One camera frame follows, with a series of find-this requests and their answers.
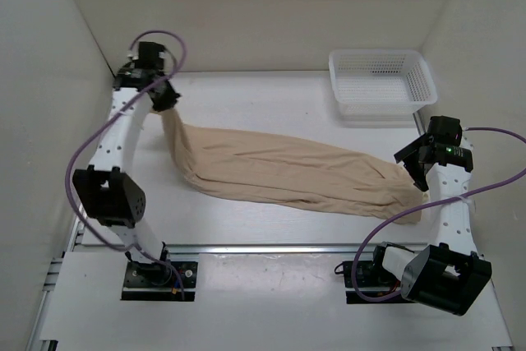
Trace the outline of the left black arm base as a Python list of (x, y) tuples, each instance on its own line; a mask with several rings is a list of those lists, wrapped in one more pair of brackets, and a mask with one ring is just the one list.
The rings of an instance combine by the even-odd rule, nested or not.
[(122, 282), (123, 301), (193, 302), (197, 261), (171, 261), (172, 269), (129, 261)]

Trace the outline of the beige trousers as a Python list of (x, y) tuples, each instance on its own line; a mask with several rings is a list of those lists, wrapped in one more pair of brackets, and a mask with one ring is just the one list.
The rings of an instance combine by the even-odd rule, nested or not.
[(397, 164), (302, 138), (195, 127), (160, 114), (176, 170), (197, 191), (324, 213), (389, 219), (425, 194)]

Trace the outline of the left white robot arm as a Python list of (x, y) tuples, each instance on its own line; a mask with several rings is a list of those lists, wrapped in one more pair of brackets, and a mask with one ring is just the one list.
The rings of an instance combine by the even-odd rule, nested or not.
[(109, 229), (119, 240), (133, 270), (154, 286), (180, 285), (180, 274), (168, 249), (147, 224), (145, 192), (132, 179), (132, 162), (146, 115), (171, 109), (179, 95), (165, 78), (162, 44), (141, 41), (113, 82), (107, 126), (85, 169), (76, 169), (72, 185), (88, 218)]

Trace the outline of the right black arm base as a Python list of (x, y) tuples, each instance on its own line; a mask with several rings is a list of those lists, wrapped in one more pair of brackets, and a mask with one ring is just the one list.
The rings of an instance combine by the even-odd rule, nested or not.
[(408, 298), (415, 282), (408, 267), (426, 254), (427, 248), (419, 252), (383, 242), (375, 247), (370, 261), (343, 261), (335, 274), (344, 277), (347, 304), (414, 303)]

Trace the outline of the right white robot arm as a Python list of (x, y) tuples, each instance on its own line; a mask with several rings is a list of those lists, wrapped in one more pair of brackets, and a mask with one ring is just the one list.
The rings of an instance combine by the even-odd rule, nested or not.
[(399, 281), (401, 297), (464, 315), (491, 278), (491, 264), (477, 253), (471, 234), (468, 190), (472, 152), (462, 141), (457, 118), (435, 116), (427, 132), (394, 156), (415, 186), (428, 192), (431, 235), (421, 252), (390, 242), (377, 246), (369, 275), (377, 284)]

